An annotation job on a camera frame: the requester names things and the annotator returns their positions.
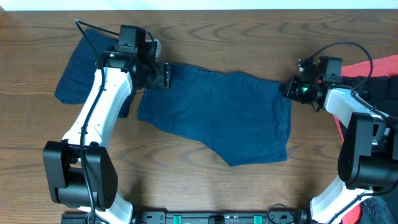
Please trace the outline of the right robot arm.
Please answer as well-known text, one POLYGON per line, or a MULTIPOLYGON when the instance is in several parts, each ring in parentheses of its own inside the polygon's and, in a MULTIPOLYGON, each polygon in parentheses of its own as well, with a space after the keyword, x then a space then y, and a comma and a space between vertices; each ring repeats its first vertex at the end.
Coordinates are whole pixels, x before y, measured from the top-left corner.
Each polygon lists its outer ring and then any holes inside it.
POLYGON ((339 223, 355 206, 371 197, 397 190, 397 121, 343 84, 342 59, 299 60, 300 76, 281 84, 283 96, 301 104, 318 105, 346 128, 338 157, 338 176, 296 223, 339 223))

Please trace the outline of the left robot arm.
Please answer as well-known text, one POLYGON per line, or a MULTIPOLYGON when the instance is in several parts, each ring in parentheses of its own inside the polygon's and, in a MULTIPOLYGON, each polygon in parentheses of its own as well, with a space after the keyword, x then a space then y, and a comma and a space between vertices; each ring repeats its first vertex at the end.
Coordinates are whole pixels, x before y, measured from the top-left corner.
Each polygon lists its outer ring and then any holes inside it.
POLYGON ((117 44, 96 57, 91 91, 61 141, 48 141, 44 167, 53 202, 84 211, 76 223, 140 223, 131 202, 118 194, 118 175, 108 154, 113 128, 135 90, 169 88, 168 63, 156 64, 161 44, 138 26, 122 25, 117 44))

